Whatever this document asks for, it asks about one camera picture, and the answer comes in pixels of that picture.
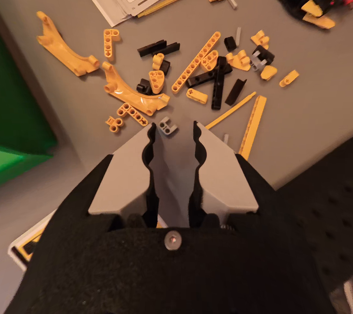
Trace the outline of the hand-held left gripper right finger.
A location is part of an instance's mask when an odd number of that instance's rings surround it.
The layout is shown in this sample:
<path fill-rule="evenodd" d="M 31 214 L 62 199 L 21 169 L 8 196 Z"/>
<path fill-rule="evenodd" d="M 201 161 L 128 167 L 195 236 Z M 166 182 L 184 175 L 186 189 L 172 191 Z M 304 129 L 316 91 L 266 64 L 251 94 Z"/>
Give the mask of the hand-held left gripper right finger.
<path fill-rule="evenodd" d="M 222 224 L 231 214 L 256 213 L 258 202 L 236 153 L 197 121 L 193 140 L 198 165 L 189 198 L 189 226 L 200 227 L 207 214 L 215 214 Z"/>

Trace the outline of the green plastic bin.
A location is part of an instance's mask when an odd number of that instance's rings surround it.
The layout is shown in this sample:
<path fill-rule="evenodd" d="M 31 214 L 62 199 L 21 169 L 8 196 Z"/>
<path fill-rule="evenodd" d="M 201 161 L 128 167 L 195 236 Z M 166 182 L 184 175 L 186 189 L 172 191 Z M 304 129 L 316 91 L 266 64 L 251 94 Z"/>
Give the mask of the green plastic bin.
<path fill-rule="evenodd" d="M 0 183 L 51 159 L 56 145 L 55 134 L 1 38 Z"/>

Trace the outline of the yellow printed sheet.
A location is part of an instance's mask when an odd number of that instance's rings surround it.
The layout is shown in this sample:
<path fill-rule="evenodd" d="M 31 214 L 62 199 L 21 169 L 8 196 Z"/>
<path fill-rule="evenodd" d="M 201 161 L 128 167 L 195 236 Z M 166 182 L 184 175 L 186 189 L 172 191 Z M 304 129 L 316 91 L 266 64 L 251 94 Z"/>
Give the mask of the yellow printed sheet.
<path fill-rule="evenodd" d="M 36 245 L 53 214 L 54 211 L 36 223 L 9 245 L 7 254 L 23 272 L 27 270 Z"/>

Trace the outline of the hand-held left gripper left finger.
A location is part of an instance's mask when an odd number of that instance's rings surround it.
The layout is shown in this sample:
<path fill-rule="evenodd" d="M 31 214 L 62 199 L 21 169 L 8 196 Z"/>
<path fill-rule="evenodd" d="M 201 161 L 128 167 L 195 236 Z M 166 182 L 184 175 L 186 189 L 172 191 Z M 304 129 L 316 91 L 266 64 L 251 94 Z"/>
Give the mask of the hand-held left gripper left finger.
<path fill-rule="evenodd" d="M 142 216 L 147 227 L 156 227 L 158 197 L 149 164 L 154 157 L 156 124 L 150 123 L 112 154 L 89 214 Z"/>

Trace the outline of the grey desk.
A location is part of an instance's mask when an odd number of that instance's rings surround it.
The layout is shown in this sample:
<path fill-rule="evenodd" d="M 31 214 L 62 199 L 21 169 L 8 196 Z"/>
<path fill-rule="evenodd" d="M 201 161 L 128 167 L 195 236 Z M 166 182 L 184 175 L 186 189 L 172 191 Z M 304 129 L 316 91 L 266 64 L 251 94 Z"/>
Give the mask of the grey desk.
<path fill-rule="evenodd" d="M 179 42 L 168 55 L 171 67 L 165 92 L 171 99 L 149 122 L 165 116 L 179 126 L 171 138 L 158 134 L 154 170 L 160 214 L 171 226 L 188 225 L 188 198 L 193 189 L 197 161 L 192 137 L 193 121 L 206 125 L 219 112 L 210 101 L 202 105 L 170 91 L 176 78 L 215 31 L 217 45 L 227 54 L 223 40 L 241 27 L 240 50 L 250 53 L 250 37 L 259 30 L 270 37 L 278 73 L 263 82 L 255 72 L 233 70 L 224 85 L 226 98 L 235 80 L 247 82 L 240 99 L 256 91 L 267 97 L 249 162 L 274 187 L 280 188 L 322 156 L 352 136 L 352 11 L 330 12 L 336 26 L 330 31 L 298 21 L 277 0 L 180 0 L 146 17 L 118 26 L 122 41 L 115 44 L 116 68 L 131 87 L 147 76 L 151 59 L 140 58 L 137 48 L 157 40 Z M 103 30 L 106 20 L 91 0 L 1 0 L 1 15 L 31 68 L 26 77 L 59 144 L 54 157 L 1 186 L 1 313 L 21 282 L 23 271 L 8 256 L 18 236 L 55 210 L 72 189 L 108 154 L 141 127 L 130 117 L 118 134 L 105 121 L 115 116 L 120 101 L 104 92 L 105 75 L 97 70 L 77 77 L 43 48 L 37 11 L 46 13 L 67 44 L 82 56 L 104 61 Z"/>

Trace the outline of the pile of yellow body panels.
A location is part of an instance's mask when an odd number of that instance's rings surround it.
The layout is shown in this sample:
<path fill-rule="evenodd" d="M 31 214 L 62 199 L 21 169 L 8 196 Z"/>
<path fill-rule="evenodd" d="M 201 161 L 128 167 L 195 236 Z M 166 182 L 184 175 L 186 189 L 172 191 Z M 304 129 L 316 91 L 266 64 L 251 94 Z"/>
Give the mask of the pile of yellow body panels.
<path fill-rule="evenodd" d="M 211 11 L 205 11 L 196 6 L 198 3 L 193 1 L 188 7 L 189 12 L 173 10 L 163 25 L 153 22 L 148 27 L 138 27 L 131 39 L 125 38 L 124 47 L 118 53 L 122 54 L 122 50 L 127 49 L 127 54 L 118 59 L 114 59 L 112 43 L 121 41 L 119 30 L 105 29 L 105 61 L 102 63 L 94 55 L 84 57 L 74 52 L 51 18 L 42 11 L 38 11 L 37 16 L 42 21 L 43 34 L 37 36 L 37 40 L 77 77 L 99 70 L 105 74 L 105 95 L 114 97 L 121 105 L 117 109 L 117 117 L 109 117 L 106 122 L 113 133 L 124 125 L 123 119 L 127 114 L 144 127 L 149 124 L 146 118 L 161 118 L 166 113 L 172 114 L 172 121 L 177 118 L 178 122 L 181 119 L 208 122 L 226 105 L 230 106 L 215 121 L 206 124 L 207 129 L 212 129 L 241 106 L 254 101 L 245 135 L 239 151 L 236 150 L 247 160 L 258 131 L 264 129 L 261 121 L 266 120 L 262 117 L 269 117 L 265 105 L 267 98 L 259 92 L 252 92 L 240 100 L 246 80 L 237 77 L 227 99 L 222 95 L 220 110 L 212 110 L 214 69 L 218 57 L 223 56 L 227 59 L 226 87 L 231 84 L 227 77 L 234 69 L 242 72 L 254 70 L 263 86 L 277 74 L 273 65 L 275 55 L 266 48 L 268 37 L 262 31 L 252 37 L 257 47 L 251 52 L 238 50 L 234 54 L 229 48 L 227 54 L 222 55 L 225 51 L 221 49 L 222 35 L 218 29 L 226 28 L 223 12 L 214 6 Z"/>

